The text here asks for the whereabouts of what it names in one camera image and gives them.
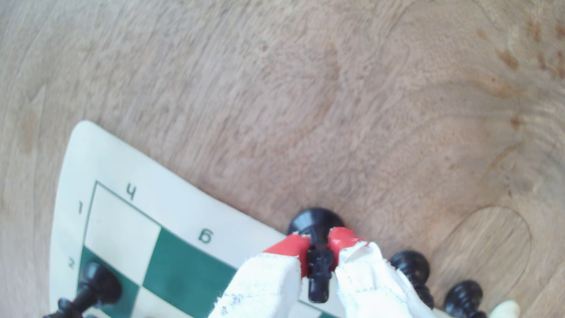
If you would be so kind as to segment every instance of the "wood grain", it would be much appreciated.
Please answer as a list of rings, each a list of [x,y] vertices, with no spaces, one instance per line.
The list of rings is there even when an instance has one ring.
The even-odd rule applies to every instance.
[[[1,4],[0,316],[47,311],[82,119],[278,230],[321,205],[423,252],[440,305],[563,316],[565,1]]]

